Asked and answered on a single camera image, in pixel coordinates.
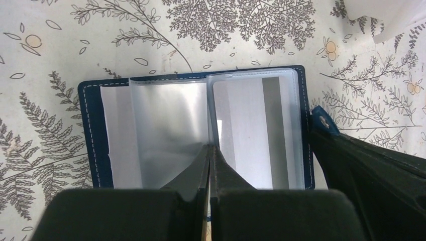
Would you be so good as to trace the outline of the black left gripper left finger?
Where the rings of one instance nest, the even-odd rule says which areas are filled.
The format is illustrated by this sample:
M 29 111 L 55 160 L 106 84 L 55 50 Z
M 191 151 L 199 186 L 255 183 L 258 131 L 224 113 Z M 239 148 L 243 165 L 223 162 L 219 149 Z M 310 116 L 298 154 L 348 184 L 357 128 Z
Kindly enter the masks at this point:
M 67 189 L 32 240 L 205 240 L 210 146 L 159 189 Z

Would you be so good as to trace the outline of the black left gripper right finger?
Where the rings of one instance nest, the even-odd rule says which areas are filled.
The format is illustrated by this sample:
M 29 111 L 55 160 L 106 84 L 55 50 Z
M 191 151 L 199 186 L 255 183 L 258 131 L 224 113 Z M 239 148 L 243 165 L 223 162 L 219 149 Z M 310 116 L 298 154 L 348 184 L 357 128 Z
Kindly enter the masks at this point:
M 258 190 L 210 148 L 213 240 L 365 240 L 353 204 L 335 190 Z

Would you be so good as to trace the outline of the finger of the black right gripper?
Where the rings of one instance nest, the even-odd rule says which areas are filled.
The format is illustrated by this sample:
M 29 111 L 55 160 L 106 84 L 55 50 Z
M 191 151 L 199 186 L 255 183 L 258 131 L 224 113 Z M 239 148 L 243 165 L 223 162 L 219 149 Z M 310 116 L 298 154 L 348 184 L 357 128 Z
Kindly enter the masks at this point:
M 328 187 L 353 203 L 367 240 L 425 240 L 425 159 L 318 130 L 309 145 Z

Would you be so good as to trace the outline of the blue leather card holder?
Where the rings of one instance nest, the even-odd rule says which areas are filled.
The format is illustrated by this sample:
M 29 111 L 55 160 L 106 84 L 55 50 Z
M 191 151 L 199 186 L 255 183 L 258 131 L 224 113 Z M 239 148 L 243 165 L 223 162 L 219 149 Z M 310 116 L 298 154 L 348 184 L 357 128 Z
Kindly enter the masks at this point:
M 220 150 L 213 84 L 264 77 L 282 77 L 286 83 L 298 170 L 298 187 L 291 189 L 314 189 L 311 111 L 301 65 L 81 82 L 78 96 L 94 187 L 163 187 L 203 145 Z

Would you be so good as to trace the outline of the white striped credit card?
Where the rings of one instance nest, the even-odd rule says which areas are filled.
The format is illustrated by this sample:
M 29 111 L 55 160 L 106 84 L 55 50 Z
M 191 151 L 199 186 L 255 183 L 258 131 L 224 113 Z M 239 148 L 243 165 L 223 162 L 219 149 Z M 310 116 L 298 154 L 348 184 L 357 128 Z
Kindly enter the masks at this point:
M 257 189 L 298 187 L 285 79 L 264 77 L 213 84 L 220 150 Z

